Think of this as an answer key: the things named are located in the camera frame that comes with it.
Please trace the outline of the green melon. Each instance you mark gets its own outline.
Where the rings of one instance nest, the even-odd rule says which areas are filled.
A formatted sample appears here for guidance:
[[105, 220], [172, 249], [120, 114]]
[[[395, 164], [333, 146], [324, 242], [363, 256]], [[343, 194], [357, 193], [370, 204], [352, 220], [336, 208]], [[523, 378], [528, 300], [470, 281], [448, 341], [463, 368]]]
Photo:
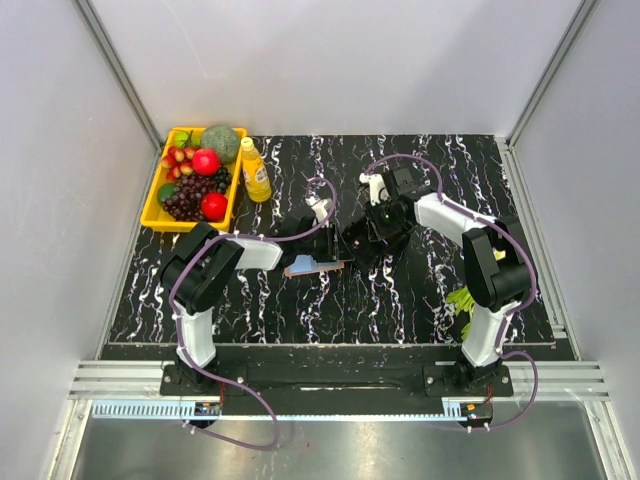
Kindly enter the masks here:
[[240, 148], [241, 137], [227, 125], [215, 125], [206, 128], [200, 137], [200, 146], [214, 150], [222, 164], [233, 163]]

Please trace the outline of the red pomegranate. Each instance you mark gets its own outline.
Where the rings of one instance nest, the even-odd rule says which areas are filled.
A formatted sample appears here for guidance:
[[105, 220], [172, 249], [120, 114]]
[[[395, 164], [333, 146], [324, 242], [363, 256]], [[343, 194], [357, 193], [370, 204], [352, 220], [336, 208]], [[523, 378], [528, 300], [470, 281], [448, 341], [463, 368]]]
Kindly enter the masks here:
[[220, 222], [225, 218], [228, 206], [227, 197], [219, 192], [206, 194], [200, 204], [202, 214], [209, 222]]
[[213, 149], [201, 148], [194, 153], [192, 166], [195, 173], [202, 176], [214, 175], [220, 168], [221, 162]]

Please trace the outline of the pink leather card holder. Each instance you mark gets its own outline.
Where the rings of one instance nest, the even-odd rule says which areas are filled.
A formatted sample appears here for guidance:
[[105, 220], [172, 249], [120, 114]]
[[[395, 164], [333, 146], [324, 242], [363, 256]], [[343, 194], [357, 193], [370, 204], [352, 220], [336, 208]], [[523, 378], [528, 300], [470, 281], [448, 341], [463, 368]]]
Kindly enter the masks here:
[[311, 275], [314, 273], [341, 270], [345, 266], [343, 261], [318, 262], [312, 256], [298, 255], [295, 261], [284, 269], [286, 277]]

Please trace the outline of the black card box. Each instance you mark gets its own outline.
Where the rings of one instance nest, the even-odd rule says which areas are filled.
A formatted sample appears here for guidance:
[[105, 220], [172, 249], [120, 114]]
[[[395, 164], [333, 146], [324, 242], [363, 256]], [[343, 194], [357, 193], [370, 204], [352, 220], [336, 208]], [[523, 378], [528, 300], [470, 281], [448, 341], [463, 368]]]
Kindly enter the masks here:
[[349, 224], [341, 236], [353, 256], [353, 262], [362, 273], [377, 267], [388, 255], [399, 255], [408, 245], [412, 229], [401, 231], [389, 238], [378, 238], [373, 225], [362, 217]]

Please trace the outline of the yellow juice bottle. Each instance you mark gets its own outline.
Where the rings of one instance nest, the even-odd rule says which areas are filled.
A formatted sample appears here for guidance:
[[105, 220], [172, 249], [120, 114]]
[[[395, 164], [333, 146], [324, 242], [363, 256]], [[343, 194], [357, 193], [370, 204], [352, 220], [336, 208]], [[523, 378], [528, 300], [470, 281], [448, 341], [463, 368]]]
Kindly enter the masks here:
[[271, 183], [261, 154], [251, 137], [244, 137], [240, 142], [242, 170], [249, 198], [256, 203], [266, 202], [271, 198]]

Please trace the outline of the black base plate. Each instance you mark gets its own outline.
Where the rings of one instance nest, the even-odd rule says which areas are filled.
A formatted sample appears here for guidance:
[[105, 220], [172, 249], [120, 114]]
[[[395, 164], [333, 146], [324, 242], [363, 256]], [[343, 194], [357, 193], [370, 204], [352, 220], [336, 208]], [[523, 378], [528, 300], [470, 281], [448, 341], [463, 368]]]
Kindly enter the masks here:
[[442, 410], [446, 397], [513, 396], [505, 365], [461, 388], [453, 380], [457, 347], [392, 345], [222, 345], [207, 371], [232, 380], [222, 387], [178, 359], [164, 365], [164, 396], [220, 396], [230, 415], [259, 414], [260, 394], [280, 417], [297, 415], [400, 415]]

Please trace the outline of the small black grape bunch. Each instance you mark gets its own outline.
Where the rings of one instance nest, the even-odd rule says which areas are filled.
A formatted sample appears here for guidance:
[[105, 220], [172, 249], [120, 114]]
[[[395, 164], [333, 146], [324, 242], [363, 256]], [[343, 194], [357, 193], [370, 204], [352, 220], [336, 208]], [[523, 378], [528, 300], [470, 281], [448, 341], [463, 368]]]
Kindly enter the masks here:
[[226, 194], [231, 186], [232, 179], [232, 173], [225, 166], [220, 167], [213, 176], [214, 191]]

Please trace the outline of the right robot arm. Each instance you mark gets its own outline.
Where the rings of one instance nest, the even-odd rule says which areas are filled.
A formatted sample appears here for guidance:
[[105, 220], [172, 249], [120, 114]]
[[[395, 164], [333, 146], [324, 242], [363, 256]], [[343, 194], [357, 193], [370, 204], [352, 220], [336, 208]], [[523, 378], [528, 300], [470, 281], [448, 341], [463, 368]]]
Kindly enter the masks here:
[[362, 173], [359, 182], [368, 188], [365, 212], [376, 241], [389, 245], [420, 226], [462, 249], [465, 284], [475, 306], [462, 343], [467, 363], [456, 369], [454, 379], [462, 393], [480, 394], [491, 382], [487, 367], [499, 359], [506, 326], [537, 289], [519, 220], [472, 211], [417, 180], [407, 168]]

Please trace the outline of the red pomegranate upper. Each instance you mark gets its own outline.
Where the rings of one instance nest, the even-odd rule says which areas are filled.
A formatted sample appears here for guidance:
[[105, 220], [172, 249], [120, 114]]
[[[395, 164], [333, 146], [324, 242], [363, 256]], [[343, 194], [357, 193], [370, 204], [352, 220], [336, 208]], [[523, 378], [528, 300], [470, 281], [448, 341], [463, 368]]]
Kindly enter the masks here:
[[194, 153], [192, 166], [195, 173], [202, 176], [214, 175], [220, 168], [221, 162], [213, 149], [201, 148]]

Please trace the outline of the dark purple grape bunch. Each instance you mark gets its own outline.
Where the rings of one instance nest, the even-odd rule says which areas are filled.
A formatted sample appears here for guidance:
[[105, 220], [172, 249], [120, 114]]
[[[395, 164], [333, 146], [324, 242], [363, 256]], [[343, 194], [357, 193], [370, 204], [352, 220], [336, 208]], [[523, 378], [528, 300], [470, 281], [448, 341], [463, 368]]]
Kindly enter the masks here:
[[192, 173], [178, 180], [173, 196], [161, 206], [174, 220], [181, 222], [204, 221], [200, 204], [202, 198], [214, 191], [213, 177]]

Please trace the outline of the small red fruit bunch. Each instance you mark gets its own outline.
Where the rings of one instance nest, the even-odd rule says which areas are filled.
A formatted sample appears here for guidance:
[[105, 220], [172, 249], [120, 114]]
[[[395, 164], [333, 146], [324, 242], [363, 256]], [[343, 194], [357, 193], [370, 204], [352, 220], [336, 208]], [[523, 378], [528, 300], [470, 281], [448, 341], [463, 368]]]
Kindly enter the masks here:
[[183, 176], [194, 172], [192, 160], [196, 150], [194, 147], [184, 149], [171, 146], [160, 160], [160, 166], [165, 170], [165, 178], [169, 183], [176, 183]]

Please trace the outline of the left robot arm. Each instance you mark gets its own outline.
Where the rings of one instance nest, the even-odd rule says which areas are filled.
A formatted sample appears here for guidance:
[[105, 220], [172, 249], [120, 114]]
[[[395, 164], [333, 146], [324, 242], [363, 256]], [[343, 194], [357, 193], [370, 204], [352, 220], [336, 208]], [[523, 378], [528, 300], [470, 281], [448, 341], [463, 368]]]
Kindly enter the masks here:
[[270, 236], [224, 233], [199, 222], [164, 261], [161, 282], [177, 315], [177, 355], [187, 364], [182, 383], [205, 395], [217, 381], [213, 307], [239, 270], [281, 271], [289, 276], [341, 269], [353, 260], [336, 225], [311, 217], [284, 221]]

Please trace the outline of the red pomegranate lower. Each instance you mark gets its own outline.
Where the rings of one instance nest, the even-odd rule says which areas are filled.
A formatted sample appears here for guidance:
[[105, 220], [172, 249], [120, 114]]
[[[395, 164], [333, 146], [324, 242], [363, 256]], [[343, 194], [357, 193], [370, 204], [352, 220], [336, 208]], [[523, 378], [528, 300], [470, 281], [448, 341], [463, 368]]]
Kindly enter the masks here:
[[202, 214], [209, 222], [220, 222], [225, 218], [228, 206], [227, 197], [219, 192], [206, 194], [200, 204]]

